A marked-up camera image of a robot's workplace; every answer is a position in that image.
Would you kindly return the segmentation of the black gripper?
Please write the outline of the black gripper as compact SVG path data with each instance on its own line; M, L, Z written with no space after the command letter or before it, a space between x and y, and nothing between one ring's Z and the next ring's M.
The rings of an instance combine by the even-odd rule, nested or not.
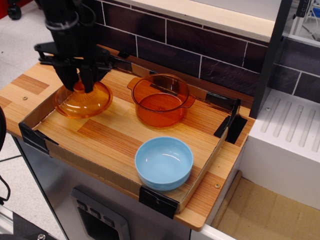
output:
M100 82L112 69L110 53L97 46L93 26L77 23L56 24L46 27L53 37L52 42L38 43L34 46L42 64L53 65L59 79L67 90L74 91L79 81L77 68L84 92L93 91L96 82Z

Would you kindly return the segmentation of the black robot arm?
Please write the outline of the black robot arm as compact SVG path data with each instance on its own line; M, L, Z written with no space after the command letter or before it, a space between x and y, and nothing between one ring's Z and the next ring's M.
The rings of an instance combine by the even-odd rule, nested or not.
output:
M80 0L42 0L45 26L52 42L34 49L43 65L53 66L63 85L73 91L81 81L85 93L110 71L110 53L94 39L95 12Z

